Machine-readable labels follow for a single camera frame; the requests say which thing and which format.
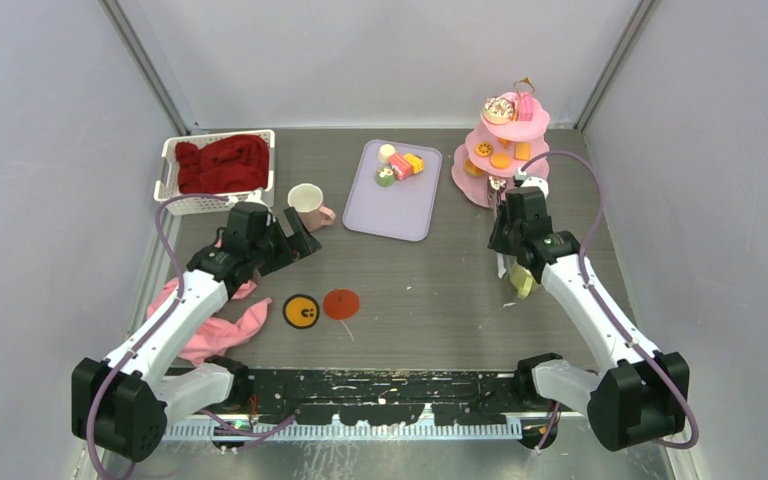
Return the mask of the orange square biscuit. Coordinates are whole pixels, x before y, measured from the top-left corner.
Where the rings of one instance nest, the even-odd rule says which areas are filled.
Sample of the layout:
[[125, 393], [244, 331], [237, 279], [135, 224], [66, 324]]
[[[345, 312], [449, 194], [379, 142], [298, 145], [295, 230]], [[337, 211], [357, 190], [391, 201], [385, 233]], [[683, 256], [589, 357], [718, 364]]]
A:
[[514, 149], [514, 158], [518, 161], [529, 161], [532, 157], [532, 147], [529, 142], [517, 142]]

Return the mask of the orange round bun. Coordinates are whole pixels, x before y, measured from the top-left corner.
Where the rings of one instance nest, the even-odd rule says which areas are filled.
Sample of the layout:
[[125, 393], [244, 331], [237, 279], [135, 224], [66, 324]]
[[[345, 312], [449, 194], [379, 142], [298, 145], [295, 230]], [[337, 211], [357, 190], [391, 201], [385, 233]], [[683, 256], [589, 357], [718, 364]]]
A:
[[482, 178], [487, 175], [484, 170], [476, 166], [469, 158], [465, 159], [463, 169], [467, 175], [474, 178]]

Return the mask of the sprinkled donut cake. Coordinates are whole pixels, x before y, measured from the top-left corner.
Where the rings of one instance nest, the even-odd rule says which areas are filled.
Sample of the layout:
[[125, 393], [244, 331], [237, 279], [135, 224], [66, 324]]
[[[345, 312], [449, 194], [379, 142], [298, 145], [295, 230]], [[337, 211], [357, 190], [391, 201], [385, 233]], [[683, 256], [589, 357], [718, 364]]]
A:
[[481, 116], [488, 123], [494, 125], [503, 125], [516, 119], [517, 105], [504, 96], [487, 98]]

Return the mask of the yellow pink layered cake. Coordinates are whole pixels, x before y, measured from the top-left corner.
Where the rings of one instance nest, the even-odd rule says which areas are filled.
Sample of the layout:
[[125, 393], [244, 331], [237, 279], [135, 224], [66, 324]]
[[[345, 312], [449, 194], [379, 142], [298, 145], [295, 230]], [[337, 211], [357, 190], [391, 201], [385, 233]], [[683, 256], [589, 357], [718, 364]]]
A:
[[423, 159], [412, 153], [395, 153], [389, 157], [389, 163], [394, 176], [398, 181], [405, 180], [411, 176], [418, 175], [425, 170]]

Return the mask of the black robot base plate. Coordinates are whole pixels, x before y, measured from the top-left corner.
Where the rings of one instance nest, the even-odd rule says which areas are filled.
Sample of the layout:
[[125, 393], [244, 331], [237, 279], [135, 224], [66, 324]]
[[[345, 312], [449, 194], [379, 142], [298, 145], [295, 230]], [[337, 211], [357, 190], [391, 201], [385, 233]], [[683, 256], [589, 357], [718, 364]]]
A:
[[246, 392], [207, 411], [225, 419], [253, 414], [277, 424], [292, 416], [299, 425], [412, 425], [425, 410], [436, 426], [495, 425], [520, 414], [544, 418], [548, 400], [515, 391], [511, 371], [252, 369]]

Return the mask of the round orange lattice cookie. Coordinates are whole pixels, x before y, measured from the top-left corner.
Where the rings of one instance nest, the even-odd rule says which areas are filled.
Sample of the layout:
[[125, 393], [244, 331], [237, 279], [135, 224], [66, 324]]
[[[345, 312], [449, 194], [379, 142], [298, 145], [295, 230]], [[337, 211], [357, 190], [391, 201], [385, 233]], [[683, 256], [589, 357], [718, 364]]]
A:
[[491, 156], [493, 151], [493, 145], [489, 142], [480, 142], [477, 143], [474, 147], [475, 154], [482, 158]]

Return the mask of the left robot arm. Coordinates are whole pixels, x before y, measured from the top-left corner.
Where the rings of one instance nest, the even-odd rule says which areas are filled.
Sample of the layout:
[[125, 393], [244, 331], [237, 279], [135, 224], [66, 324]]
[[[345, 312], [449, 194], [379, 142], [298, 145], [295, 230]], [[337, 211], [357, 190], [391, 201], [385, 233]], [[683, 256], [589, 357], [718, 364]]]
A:
[[246, 365], [213, 355], [195, 369], [165, 375], [197, 330], [237, 290], [320, 250], [298, 212], [278, 219], [258, 202], [243, 201], [228, 214], [219, 240], [175, 267], [176, 291], [104, 359], [85, 358], [71, 377], [74, 436], [133, 462], [148, 458], [167, 427], [221, 406], [245, 409], [253, 395]]

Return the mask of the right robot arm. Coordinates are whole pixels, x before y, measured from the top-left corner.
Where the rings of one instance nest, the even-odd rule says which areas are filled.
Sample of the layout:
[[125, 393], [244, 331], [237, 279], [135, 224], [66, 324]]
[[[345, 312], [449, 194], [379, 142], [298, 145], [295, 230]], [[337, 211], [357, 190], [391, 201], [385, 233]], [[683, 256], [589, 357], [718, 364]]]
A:
[[678, 352], [663, 352], [630, 322], [575, 236], [554, 229], [539, 188], [506, 193], [488, 246], [514, 258], [560, 304], [598, 366], [590, 372], [555, 353], [521, 360], [513, 383], [518, 403], [537, 411], [550, 402], [580, 413], [612, 452], [650, 441], [669, 445], [692, 418], [688, 363]]

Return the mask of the pink square cake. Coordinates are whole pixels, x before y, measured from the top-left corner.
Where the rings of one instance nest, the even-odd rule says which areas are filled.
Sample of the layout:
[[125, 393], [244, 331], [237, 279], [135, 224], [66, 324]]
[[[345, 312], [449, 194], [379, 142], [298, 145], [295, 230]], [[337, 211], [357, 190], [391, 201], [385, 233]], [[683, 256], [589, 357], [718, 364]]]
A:
[[532, 92], [518, 93], [517, 122], [530, 122], [534, 117], [534, 96]]

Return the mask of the chocolate cake slice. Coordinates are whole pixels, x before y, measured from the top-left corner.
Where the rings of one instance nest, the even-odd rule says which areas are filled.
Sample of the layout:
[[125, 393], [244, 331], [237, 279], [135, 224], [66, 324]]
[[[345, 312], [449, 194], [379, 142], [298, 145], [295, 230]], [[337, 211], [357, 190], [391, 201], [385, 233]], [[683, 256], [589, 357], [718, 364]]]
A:
[[493, 194], [501, 194], [507, 188], [507, 180], [505, 178], [489, 176], [487, 180], [488, 191]]

